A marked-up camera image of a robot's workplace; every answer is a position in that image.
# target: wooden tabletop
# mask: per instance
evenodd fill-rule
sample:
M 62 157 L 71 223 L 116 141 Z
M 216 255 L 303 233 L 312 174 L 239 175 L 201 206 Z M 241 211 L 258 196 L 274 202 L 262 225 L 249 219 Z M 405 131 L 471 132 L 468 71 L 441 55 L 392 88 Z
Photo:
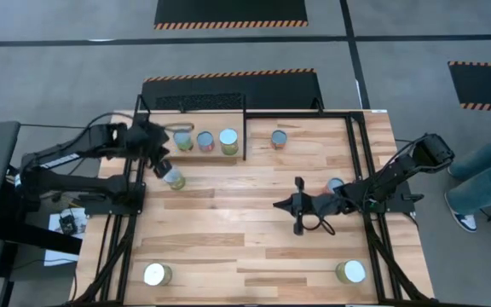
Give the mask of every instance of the wooden tabletop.
M 379 169 L 396 151 L 390 119 L 387 113 L 365 112 L 365 117 Z M 288 135 L 280 151 L 270 147 L 276 129 Z M 362 153 L 357 126 L 355 135 Z M 377 303 L 359 214 L 328 217 L 334 236 L 320 229 L 296 236 L 293 217 L 272 206 L 295 192 L 295 176 L 303 177 L 308 194 L 321 193 L 332 177 L 355 179 L 344 121 L 248 119 L 247 137 L 247 161 L 177 163 L 187 179 L 182 191 L 171 191 L 146 171 L 147 198 L 137 219 L 124 303 Z M 361 161 L 365 166 L 364 156 Z M 123 165 L 123 160 L 104 160 L 100 176 L 120 174 Z M 397 263 L 420 291 L 432 296 L 416 226 L 402 214 L 386 217 Z M 77 265 L 78 293 L 94 279 L 105 221 L 103 216 L 89 220 Z M 305 223 L 314 222 L 308 217 Z M 359 285 L 344 285 L 335 276 L 337 264 L 349 259 L 366 267 L 367 278 Z M 143 282 L 143 271 L 151 263 L 171 267 L 169 286 Z M 390 297 L 387 269 L 383 260 L 381 264 Z M 119 268 L 110 298 L 116 295 Z

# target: gray concrete floor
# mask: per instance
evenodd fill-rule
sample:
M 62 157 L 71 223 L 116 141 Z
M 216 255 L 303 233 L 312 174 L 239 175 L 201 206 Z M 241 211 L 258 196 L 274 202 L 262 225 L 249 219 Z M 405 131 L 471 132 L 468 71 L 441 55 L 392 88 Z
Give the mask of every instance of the gray concrete floor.
M 306 0 L 307 28 L 176 32 L 152 30 L 156 2 L 0 0 L 0 41 L 345 34 L 338 0 Z M 491 34 L 491 1 L 348 2 L 356 35 Z M 371 107 L 389 110 L 397 138 L 436 132 L 458 156 L 491 140 L 491 112 L 459 108 L 447 67 L 447 61 L 491 61 L 491 41 L 358 43 L 358 50 Z M 84 125 L 99 113 L 130 109 L 145 77 L 294 67 L 316 69 L 326 107 L 360 107 L 347 43 L 0 47 L 0 120 Z M 26 127 L 13 162 L 75 133 Z M 96 169 L 93 162 L 80 173 L 94 176 Z M 491 305 L 491 223 L 477 216 L 474 235 L 454 223 L 442 198 L 454 184 L 445 172 L 411 180 L 413 191 L 425 194 L 417 211 L 435 294 Z M 32 223 L 46 223 L 45 213 L 32 215 Z M 17 261 L 42 256 L 22 248 Z M 64 302 L 72 270 L 39 265 L 15 272 L 11 305 Z

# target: blue jeans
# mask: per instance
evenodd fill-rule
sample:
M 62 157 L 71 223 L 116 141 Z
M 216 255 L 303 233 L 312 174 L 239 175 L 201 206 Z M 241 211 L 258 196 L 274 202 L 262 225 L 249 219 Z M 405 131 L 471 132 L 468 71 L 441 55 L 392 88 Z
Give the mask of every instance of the blue jeans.
M 457 213 L 469 215 L 491 206 L 491 143 L 454 161 L 449 170 L 463 181 L 447 193 L 448 204 Z

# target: person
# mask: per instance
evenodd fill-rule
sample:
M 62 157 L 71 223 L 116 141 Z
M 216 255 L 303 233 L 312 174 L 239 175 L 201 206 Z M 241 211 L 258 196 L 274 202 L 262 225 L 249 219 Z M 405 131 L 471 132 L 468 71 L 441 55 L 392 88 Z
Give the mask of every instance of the person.
M 477 224 L 473 214 L 491 206 L 491 143 L 455 160 L 448 173 L 462 183 L 447 191 L 444 199 L 458 225 L 474 233 Z

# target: shoe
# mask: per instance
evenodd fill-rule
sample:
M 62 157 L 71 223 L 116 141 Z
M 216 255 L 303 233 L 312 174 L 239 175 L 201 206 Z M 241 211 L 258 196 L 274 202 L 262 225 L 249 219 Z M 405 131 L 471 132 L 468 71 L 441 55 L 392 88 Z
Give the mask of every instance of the shoe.
M 447 194 L 444 194 L 444 200 L 447 202 L 448 209 L 452 213 L 453 219 L 458 223 L 458 225 L 467 232 L 475 233 L 477 231 L 477 223 L 475 222 L 475 216 L 459 214 L 452 209 L 448 203 Z

